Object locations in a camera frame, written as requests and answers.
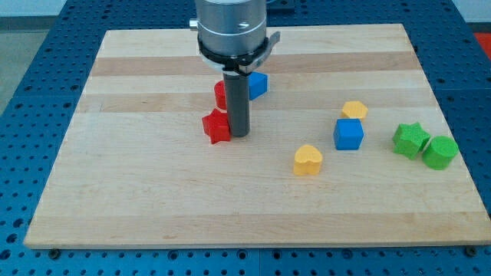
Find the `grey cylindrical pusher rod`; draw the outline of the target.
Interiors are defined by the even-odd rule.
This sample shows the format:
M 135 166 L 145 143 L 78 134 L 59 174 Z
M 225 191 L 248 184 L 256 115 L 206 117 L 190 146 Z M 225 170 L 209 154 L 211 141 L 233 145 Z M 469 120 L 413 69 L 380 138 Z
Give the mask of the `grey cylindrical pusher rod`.
M 244 137 L 250 131 L 249 78 L 243 75 L 223 75 L 226 110 L 231 135 Z

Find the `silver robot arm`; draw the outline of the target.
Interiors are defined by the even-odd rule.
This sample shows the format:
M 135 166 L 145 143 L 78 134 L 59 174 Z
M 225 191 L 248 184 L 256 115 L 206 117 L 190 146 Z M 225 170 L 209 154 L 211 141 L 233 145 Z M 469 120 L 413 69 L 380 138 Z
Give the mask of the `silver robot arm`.
M 269 58 L 281 33 L 267 35 L 263 0 L 195 0 L 199 53 L 223 75 L 229 129 L 234 137 L 250 131 L 249 76 Z

